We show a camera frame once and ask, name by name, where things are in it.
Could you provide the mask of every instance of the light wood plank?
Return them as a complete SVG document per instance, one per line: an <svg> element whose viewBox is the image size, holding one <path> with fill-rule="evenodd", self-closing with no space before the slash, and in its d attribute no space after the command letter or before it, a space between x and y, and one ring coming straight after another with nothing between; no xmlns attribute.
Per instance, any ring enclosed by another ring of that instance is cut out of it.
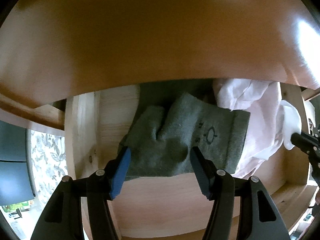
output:
<svg viewBox="0 0 320 240"><path fill-rule="evenodd" d="M306 212L316 189L317 186L287 183L272 195L288 231Z"/></svg>
<svg viewBox="0 0 320 240"><path fill-rule="evenodd" d="M0 110L34 123L39 123L58 130L64 130L64 112L50 105L44 105L33 109L0 94ZM24 126L21 119L16 118L16 122Z"/></svg>
<svg viewBox="0 0 320 240"><path fill-rule="evenodd" d="M292 104L299 112L302 122L302 130L310 133L309 121L305 110L304 99L299 86L281 84L282 98ZM308 180L309 159L297 147L286 151L286 178L287 182L306 185Z"/></svg>
<svg viewBox="0 0 320 240"><path fill-rule="evenodd" d="M262 163L254 174L261 180L270 195L286 183L285 156L286 149L281 146L268 161Z"/></svg>
<svg viewBox="0 0 320 240"><path fill-rule="evenodd" d="M119 142L128 133L139 103L139 85L100 91L99 164L116 158Z"/></svg>
<svg viewBox="0 0 320 240"><path fill-rule="evenodd" d="M100 93L92 92L68 98L66 105L66 157L68 173L73 179L90 176L98 170L97 123ZM81 198L82 221L87 236L92 240L86 198ZM121 239L112 203L108 202L111 216Z"/></svg>
<svg viewBox="0 0 320 240"><path fill-rule="evenodd" d="M299 219L305 213L316 189L316 186L302 186L286 183L279 190L272 194L271 197L275 202L288 231L290 231L293 228L293 226L299 221ZM236 240L238 225L239 216L236 216L232 220L229 240ZM201 240L204 231L205 230L202 229L182 235L160 237L158 238L158 240ZM122 240L152 239L153 238L122 238Z"/></svg>
<svg viewBox="0 0 320 240"><path fill-rule="evenodd" d="M15 114L6 112L2 109L0 109L0 120L26 129L64 137L64 130L58 130L40 123L30 121Z"/></svg>

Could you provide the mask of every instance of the wooden frame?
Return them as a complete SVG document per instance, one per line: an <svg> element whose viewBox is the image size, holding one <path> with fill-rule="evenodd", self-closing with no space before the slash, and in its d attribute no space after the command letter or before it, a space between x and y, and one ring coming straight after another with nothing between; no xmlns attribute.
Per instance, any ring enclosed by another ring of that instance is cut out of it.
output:
<svg viewBox="0 0 320 240"><path fill-rule="evenodd" d="M306 119L297 86L281 85L284 96ZM125 86L68 98L66 153L69 174L87 177L115 158L118 143L127 133L139 101L139 87ZM309 162L299 149L281 147L257 170L290 230L307 209L316 186L307 186ZM121 194L109 202L119 237L164 240L201 239L213 203L201 194L194 174L170 178L140 178L125 182ZM83 213L90 238L87 211ZM235 200L230 239L239 219Z"/></svg>
<svg viewBox="0 0 320 240"><path fill-rule="evenodd" d="M30 121L26 118L22 118L20 116L17 116L15 114L6 112L2 109L0 109L0 120L3 122L7 122L9 124L13 124L16 126L20 126L26 129L35 130L43 133L49 133L53 135L63 136L64 137L64 130L59 130L52 128L50 126L46 126L37 122Z"/></svg>

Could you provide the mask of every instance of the dark blue panel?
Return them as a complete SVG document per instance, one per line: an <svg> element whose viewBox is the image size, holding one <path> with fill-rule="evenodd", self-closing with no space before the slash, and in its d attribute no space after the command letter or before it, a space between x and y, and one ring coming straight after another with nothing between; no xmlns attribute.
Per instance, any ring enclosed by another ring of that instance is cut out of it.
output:
<svg viewBox="0 0 320 240"><path fill-rule="evenodd" d="M0 160L26 161L26 129L0 121Z"/></svg>
<svg viewBox="0 0 320 240"><path fill-rule="evenodd" d="M34 199L27 163L0 162L0 206Z"/></svg>

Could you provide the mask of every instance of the screw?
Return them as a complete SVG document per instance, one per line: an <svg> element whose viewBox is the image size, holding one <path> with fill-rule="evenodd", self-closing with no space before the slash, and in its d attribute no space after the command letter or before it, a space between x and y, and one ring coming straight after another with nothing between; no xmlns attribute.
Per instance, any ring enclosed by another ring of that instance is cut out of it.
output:
<svg viewBox="0 0 320 240"><path fill-rule="evenodd" d="M259 178L257 176L252 176L251 180L256 183L259 182Z"/></svg>
<svg viewBox="0 0 320 240"><path fill-rule="evenodd" d="M97 176L103 176L104 175L104 170L97 170L96 171Z"/></svg>
<svg viewBox="0 0 320 240"><path fill-rule="evenodd" d="M66 175L66 176L63 176L61 180L63 182L68 182L70 179L72 179L72 178L70 176Z"/></svg>
<svg viewBox="0 0 320 240"><path fill-rule="evenodd" d="M226 174L226 172L224 170L217 170L217 174L219 176L224 176Z"/></svg>

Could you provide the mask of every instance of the plywood surface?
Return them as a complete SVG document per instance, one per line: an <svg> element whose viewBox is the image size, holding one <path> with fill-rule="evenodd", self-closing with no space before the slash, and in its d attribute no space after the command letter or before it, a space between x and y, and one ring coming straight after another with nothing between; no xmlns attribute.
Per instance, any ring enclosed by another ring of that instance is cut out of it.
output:
<svg viewBox="0 0 320 240"><path fill-rule="evenodd" d="M272 194L272 199L275 202L283 220L290 231L296 222L301 218L308 208L308 205L316 191L315 186L302 186L297 184L286 183L275 193ZM236 240L237 230L239 225L239 216L232 220L229 240ZM160 237L159 240L201 240L204 234L204 229L177 235ZM151 240L153 238L131 238L122 237L122 240Z"/></svg>
<svg viewBox="0 0 320 240"><path fill-rule="evenodd" d="M281 93L282 98L298 110L301 117L302 130L306 133L310 133L309 122L300 87L290 84L281 84ZM287 181L294 184L306 185L310 165L308 155L297 147L294 147L292 150L286 151L285 158Z"/></svg>
<svg viewBox="0 0 320 240"><path fill-rule="evenodd" d="M0 93L37 107L183 78L317 89L304 42L319 33L301 0L19 0L0 28Z"/></svg>
<svg viewBox="0 0 320 240"><path fill-rule="evenodd" d="M137 86L103 90L96 95L84 94L74 97L73 102L68 99L66 152L68 149L73 152L67 162L75 168L75 178L103 168L116 156L118 144L129 130L138 101ZM285 183L283 165L284 150L281 148L257 171L257 176L271 194ZM193 173L127 181L121 194L112 202L121 235L138 238L202 230L207 225L212 205L213 202L201 194ZM234 216L238 215L239 198L236 198Z"/></svg>

